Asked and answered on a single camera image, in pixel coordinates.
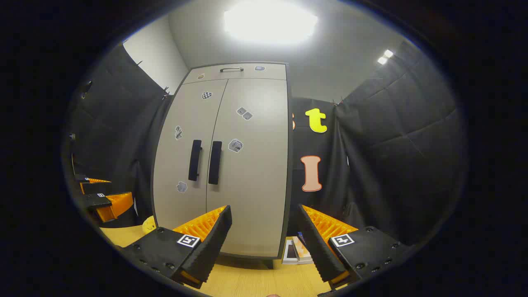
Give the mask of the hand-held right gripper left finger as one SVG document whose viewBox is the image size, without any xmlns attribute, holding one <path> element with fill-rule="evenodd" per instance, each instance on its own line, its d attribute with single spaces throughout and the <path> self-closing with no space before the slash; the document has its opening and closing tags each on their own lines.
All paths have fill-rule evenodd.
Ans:
<svg viewBox="0 0 528 297">
<path fill-rule="evenodd" d="M 200 289 L 209 278 L 231 225 L 231 207 L 224 205 L 174 229 L 157 227 L 119 250 L 138 265 Z"/>
</svg>

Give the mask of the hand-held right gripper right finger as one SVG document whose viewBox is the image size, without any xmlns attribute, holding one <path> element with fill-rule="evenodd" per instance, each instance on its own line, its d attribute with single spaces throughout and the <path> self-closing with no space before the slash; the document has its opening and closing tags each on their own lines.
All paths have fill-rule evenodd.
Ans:
<svg viewBox="0 0 528 297">
<path fill-rule="evenodd" d="M 403 263 L 412 250 L 375 227 L 355 228 L 302 204 L 298 227 L 319 276 L 333 290 Z"/>
</svg>

